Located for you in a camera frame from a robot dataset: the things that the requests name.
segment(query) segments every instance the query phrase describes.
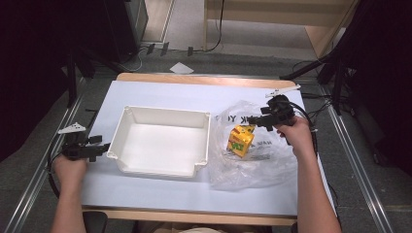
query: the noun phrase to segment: person's right arm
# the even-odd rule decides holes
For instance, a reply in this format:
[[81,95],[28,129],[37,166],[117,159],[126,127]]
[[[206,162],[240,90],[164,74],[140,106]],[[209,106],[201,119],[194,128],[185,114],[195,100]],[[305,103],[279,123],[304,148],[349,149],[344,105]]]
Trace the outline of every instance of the person's right arm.
[[327,198],[308,121],[295,116],[294,125],[276,125],[297,158],[297,228],[299,233],[341,232]]

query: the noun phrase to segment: plastic bag with printed text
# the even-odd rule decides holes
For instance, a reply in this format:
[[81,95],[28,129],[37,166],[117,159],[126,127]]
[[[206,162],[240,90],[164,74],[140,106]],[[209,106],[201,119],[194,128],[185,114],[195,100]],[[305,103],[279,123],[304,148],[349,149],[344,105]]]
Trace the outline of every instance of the plastic bag with printed text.
[[261,116],[260,107],[240,101],[212,119],[209,147],[211,186],[237,190],[283,183],[297,177],[297,161],[285,139],[265,127],[256,127],[255,138],[241,158],[227,149],[230,131],[236,124],[248,124],[246,117]]

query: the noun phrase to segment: yellow snack package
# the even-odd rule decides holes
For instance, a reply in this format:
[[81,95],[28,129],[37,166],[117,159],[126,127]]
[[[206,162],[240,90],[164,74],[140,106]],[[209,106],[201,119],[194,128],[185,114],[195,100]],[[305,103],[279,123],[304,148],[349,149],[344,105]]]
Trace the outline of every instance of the yellow snack package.
[[252,140],[255,138],[253,134],[255,130],[254,125],[240,125],[236,124],[230,131],[227,148],[240,157],[244,157],[248,152]]

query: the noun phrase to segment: white paper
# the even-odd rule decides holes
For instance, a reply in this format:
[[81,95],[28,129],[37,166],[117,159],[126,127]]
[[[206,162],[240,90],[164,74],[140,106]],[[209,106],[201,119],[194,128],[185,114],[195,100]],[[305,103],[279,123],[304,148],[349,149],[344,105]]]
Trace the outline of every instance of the white paper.
[[178,62],[176,65],[174,65],[172,68],[170,68],[171,71],[173,71],[176,74],[191,74],[193,73],[193,70],[190,69],[188,66],[182,64],[181,62]]

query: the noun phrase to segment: rectangular container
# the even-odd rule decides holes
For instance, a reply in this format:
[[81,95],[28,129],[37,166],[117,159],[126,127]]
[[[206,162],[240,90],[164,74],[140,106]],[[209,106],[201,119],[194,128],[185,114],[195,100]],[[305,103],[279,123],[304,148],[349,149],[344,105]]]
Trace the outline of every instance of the rectangular container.
[[107,156],[124,173],[194,177],[208,161],[210,114],[126,106]]

